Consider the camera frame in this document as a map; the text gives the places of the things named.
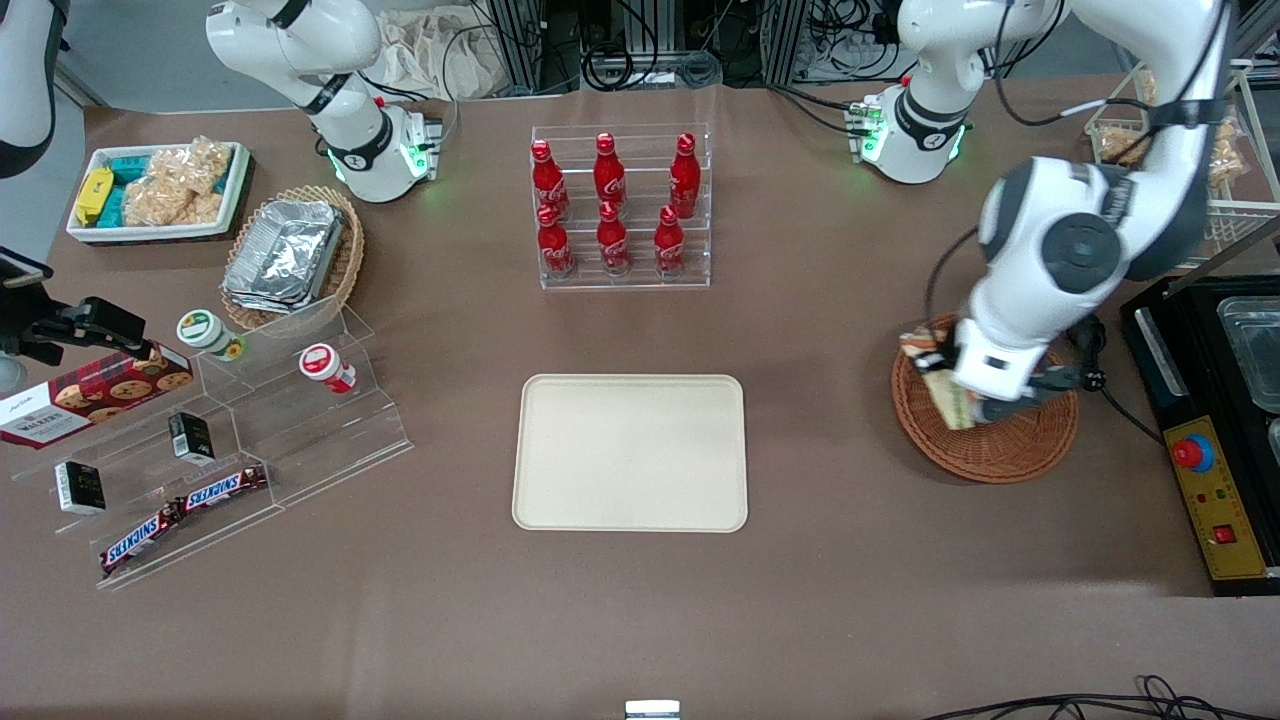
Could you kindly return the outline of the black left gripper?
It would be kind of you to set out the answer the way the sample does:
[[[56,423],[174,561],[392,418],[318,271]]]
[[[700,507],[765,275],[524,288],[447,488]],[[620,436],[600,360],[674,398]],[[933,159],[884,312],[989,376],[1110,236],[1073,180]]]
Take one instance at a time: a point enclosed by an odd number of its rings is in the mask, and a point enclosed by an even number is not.
[[[960,359],[963,345],[938,342],[924,351],[924,375],[941,372],[954,372]],[[1078,389],[1078,368],[1070,365],[1051,365],[1034,372],[1021,387],[1020,398],[1029,404],[1043,404],[1052,397]],[[974,423],[988,425],[1016,415],[1023,410],[1021,401],[1005,401],[986,396],[974,398]]]

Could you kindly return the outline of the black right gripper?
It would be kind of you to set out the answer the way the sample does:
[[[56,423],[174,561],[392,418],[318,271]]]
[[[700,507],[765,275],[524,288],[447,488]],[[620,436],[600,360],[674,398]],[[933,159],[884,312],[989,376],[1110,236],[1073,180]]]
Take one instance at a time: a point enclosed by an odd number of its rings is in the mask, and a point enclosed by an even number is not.
[[[109,348],[128,355],[150,355],[146,338],[108,333],[145,333],[146,320],[105,299],[86,297],[77,305],[51,299],[44,287],[1,288],[1,350],[47,366],[61,363],[64,340],[70,327],[70,345]]]

